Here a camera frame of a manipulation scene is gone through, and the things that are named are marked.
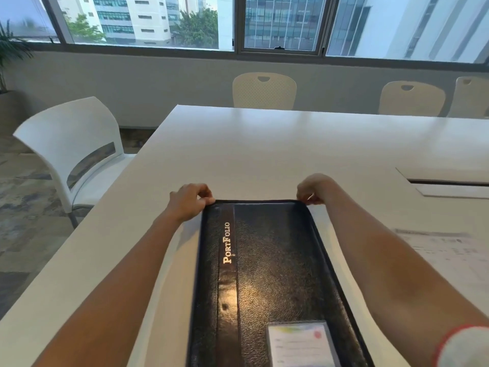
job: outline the sleeve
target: sleeve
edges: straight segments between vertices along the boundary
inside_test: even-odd
[[[489,327],[468,325],[449,332],[437,348],[433,366],[489,366]]]

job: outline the person's left hand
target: person's left hand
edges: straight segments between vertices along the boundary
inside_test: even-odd
[[[214,202],[216,199],[207,184],[186,184],[178,192],[170,193],[170,201],[162,215],[181,224],[197,216],[205,206]]]

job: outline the chair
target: chair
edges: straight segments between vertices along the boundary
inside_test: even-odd
[[[379,114],[438,116],[445,103],[439,87],[415,81],[389,82],[382,89]]]
[[[135,156],[125,154],[114,116],[90,97],[43,110],[15,130],[14,136],[48,166],[64,211],[73,227],[73,209],[94,206]],[[91,166],[70,188],[68,178],[80,161],[113,143],[114,152]]]
[[[489,118],[489,80],[459,77],[447,117]]]
[[[278,73],[243,73],[233,81],[236,108],[291,110],[296,92],[295,81]]]

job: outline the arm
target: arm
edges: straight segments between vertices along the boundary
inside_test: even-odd
[[[214,202],[205,184],[170,193],[167,208],[66,321],[34,367],[126,366],[170,240],[182,222]]]
[[[311,175],[298,185],[297,199],[326,205],[372,317],[412,366],[430,366],[436,347],[455,327],[489,326],[482,312],[333,179]]]

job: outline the floor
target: floor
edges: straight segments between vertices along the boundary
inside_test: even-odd
[[[153,132],[121,129],[124,152],[137,153]],[[106,154],[101,148],[87,156],[69,181]],[[88,213],[75,210],[79,220]],[[14,137],[0,135],[0,320],[72,232],[45,164]]]

